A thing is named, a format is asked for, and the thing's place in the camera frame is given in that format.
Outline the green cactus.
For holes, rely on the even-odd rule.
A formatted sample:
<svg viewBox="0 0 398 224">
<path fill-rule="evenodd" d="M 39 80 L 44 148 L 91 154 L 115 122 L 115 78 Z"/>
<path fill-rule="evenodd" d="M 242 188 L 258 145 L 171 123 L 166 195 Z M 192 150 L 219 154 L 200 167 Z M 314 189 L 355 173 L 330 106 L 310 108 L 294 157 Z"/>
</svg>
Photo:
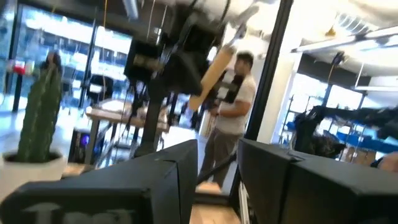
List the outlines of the green cactus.
<svg viewBox="0 0 398 224">
<path fill-rule="evenodd" d="M 18 162 L 49 161 L 62 96 L 62 78 L 51 62 L 31 86 L 17 148 Z"/>
</svg>

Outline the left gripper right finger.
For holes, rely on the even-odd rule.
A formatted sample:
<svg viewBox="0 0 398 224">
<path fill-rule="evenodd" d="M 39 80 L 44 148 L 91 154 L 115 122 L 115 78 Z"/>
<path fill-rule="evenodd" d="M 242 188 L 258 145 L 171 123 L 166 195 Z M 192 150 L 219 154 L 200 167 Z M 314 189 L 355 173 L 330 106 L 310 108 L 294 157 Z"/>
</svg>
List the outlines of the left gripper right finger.
<svg viewBox="0 0 398 224">
<path fill-rule="evenodd" d="M 257 224 L 398 224 L 398 174 L 241 139 Z"/>
</svg>

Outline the black computer tower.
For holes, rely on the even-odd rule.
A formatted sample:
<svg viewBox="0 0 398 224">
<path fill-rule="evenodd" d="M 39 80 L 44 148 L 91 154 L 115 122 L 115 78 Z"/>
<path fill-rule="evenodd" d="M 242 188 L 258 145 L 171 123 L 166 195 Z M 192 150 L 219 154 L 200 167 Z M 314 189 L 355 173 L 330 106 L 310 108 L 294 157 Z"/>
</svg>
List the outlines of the black computer tower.
<svg viewBox="0 0 398 224">
<path fill-rule="evenodd" d="M 84 164 L 85 151 L 89 141 L 90 130 L 88 128 L 74 128 L 68 155 L 68 162 Z"/>
</svg>

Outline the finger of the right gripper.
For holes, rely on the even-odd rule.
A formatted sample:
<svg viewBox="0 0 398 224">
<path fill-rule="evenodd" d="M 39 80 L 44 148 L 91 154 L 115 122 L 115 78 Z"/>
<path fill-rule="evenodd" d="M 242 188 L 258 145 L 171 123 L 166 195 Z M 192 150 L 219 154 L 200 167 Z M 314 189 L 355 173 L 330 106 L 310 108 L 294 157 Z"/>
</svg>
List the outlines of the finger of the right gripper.
<svg viewBox="0 0 398 224">
<path fill-rule="evenodd" d="M 169 59 L 172 66 L 170 88 L 181 93 L 201 93 L 198 66 L 192 54 L 176 52 Z"/>
</svg>

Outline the hand rake wooden handle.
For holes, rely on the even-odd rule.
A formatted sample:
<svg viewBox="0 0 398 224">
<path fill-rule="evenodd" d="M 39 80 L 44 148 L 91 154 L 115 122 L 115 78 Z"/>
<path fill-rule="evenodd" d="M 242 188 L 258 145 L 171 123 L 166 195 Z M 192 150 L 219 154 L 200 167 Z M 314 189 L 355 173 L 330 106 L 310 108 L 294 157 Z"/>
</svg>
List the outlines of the hand rake wooden handle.
<svg viewBox="0 0 398 224">
<path fill-rule="evenodd" d="M 258 11 L 259 6 L 257 4 L 253 4 L 231 21 L 232 25 L 238 27 L 236 29 L 236 33 L 226 45 L 222 46 L 222 48 L 214 58 L 212 64 L 210 65 L 209 69 L 206 71 L 204 77 L 201 79 L 201 85 L 203 87 L 201 94 L 191 95 L 188 103 L 188 107 L 191 110 L 196 111 L 199 108 L 199 106 L 208 96 L 210 90 L 217 83 L 235 53 L 236 48 L 233 46 L 233 44 L 238 39 L 242 39 L 245 36 L 247 21 Z"/>
</svg>

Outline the person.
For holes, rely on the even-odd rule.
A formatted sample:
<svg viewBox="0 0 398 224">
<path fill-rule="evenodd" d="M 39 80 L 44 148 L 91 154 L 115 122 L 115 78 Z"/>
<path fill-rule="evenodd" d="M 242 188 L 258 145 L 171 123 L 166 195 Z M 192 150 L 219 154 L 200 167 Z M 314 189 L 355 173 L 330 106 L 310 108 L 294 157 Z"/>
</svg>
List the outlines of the person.
<svg viewBox="0 0 398 224">
<path fill-rule="evenodd" d="M 244 134 L 248 113 L 256 95 L 256 82 L 251 75 L 253 62 L 252 53 L 237 53 L 232 83 L 238 89 L 228 91 L 225 98 L 210 110 L 211 115 L 216 117 L 215 126 L 206 142 L 200 175 L 227 159 Z"/>
</svg>

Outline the person's hand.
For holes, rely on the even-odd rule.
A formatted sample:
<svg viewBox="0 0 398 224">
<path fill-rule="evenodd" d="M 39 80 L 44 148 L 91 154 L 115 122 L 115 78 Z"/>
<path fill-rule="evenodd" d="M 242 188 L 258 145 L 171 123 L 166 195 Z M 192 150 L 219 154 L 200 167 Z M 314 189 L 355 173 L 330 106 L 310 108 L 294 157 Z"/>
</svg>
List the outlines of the person's hand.
<svg viewBox="0 0 398 224">
<path fill-rule="evenodd" d="M 386 154 L 372 162 L 370 166 L 389 172 L 398 172 L 398 152 Z"/>
</svg>

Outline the wooden work table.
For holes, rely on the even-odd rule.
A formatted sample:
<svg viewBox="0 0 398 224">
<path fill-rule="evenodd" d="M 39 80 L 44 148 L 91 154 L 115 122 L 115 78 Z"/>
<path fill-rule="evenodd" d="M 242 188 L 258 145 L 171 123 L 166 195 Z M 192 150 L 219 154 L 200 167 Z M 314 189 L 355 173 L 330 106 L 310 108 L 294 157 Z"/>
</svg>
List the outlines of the wooden work table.
<svg viewBox="0 0 398 224">
<path fill-rule="evenodd" d="M 85 160 L 84 160 L 84 164 L 87 165 L 93 165 L 93 164 L 97 164 L 100 163 L 100 161 L 103 159 L 103 157 L 106 157 L 108 154 L 108 149 L 106 152 L 102 152 L 100 153 L 100 157 L 95 159 L 93 157 L 93 153 L 94 153 L 94 149 L 95 149 L 95 145 L 96 145 L 96 141 L 97 141 L 97 135 L 98 135 L 98 129 L 99 129 L 99 125 L 100 125 L 100 121 L 108 121 L 109 124 L 111 126 L 114 126 L 114 124 L 117 125 L 118 124 L 125 124 L 127 127 L 129 126 L 134 126 L 137 130 L 144 128 L 145 125 L 145 120 L 144 119 L 140 119 L 136 116 L 133 116 L 131 118 L 131 120 L 129 121 L 129 116 L 128 114 L 124 113 L 124 109 L 123 109 L 123 101 L 121 100 L 104 100 L 102 102 L 100 102 L 100 105 L 103 104 L 113 104 L 113 103 L 121 103 L 122 104 L 122 108 L 121 108 L 121 112 L 117 113 L 115 111 L 110 111 L 110 110 L 106 110 L 105 107 L 101 106 L 101 107 L 87 107 L 85 114 L 88 118 L 90 118 L 92 120 L 92 124 L 91 124 L 91 130 L 90 130 L 90 139 L 89 139 L 89 143 L 85 149 Z M 170 129 L 170 126 L 167 123 L 157 123 L 157 128 L 155 131 L 155 140 L 159 140 L 160 136 L 162 133 L 168 133 Z M 137 143 L 137 140 L 133 140 L 130 146 L 130 158 L 134 158 L 137 149 L 139 148 L 139 143 Z"/>
</svg>

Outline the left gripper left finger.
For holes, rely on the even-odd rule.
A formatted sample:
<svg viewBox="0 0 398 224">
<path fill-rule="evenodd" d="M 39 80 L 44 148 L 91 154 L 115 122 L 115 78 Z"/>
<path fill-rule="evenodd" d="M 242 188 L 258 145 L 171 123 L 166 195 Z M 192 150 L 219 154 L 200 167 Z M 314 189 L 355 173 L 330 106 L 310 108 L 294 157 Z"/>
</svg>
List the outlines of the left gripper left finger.
<svg viewBox="0 0 398 224">
<path fill-rule="evenodd" d="M 0 204 L 2 224 L 189 224 L 197 140 L 53 182 L 29 182 Z"/>
</svg>

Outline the white plant pot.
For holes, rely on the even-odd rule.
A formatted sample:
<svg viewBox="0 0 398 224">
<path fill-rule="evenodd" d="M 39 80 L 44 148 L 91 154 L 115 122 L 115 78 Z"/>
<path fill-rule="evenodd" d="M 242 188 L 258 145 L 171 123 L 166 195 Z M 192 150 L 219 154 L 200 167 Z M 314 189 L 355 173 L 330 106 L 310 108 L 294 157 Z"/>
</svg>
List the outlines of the white plant pot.
<svg viewBox="0 0 398 224">
<path fill-rule="evenodd" d="M 52 151 L 55 158 L 44 163 L 7 160 L 15 155 L 15 152 L 0 154 L 0 203 L 25 183 L 60 180 L 67 166 L 67 158 L 60 151 Z"/>
</svg>

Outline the blue shelving rack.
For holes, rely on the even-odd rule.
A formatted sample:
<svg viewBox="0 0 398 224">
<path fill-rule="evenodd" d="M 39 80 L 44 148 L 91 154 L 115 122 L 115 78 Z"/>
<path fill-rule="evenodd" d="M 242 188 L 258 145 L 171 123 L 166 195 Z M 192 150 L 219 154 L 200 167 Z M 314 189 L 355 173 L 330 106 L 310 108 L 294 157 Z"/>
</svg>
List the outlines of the blue shelving rack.
<svg viewBox="0 0 398 224">
<path fill-rule="evenodd" d="M 358 135 L 345 134 L 337 132 L 336 136 L 339 140 L 347 142 L 352 146 L 358 146 L 360 148 L 371 149 L 373 151 L 391 153 L 398 151 L 398 146 L 380 141 L 378 139 L 372 139 L 370 136 L 364 136 L 360 141 Z"/>
</svg>

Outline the white room column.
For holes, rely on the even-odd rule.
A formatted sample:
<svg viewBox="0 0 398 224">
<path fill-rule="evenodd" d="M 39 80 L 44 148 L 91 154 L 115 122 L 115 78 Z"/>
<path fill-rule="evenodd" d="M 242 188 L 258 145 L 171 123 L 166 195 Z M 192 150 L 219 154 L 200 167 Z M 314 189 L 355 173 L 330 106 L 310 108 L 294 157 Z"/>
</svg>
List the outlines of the white room column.
<svg viewBox="0 0 398 224">
<path fill-rule="evenodd" d="M 257 141 L 278 143 L 289 94 L 301 58 L 302 53 L 283 53 L 279 56 Z"/>
</svg>

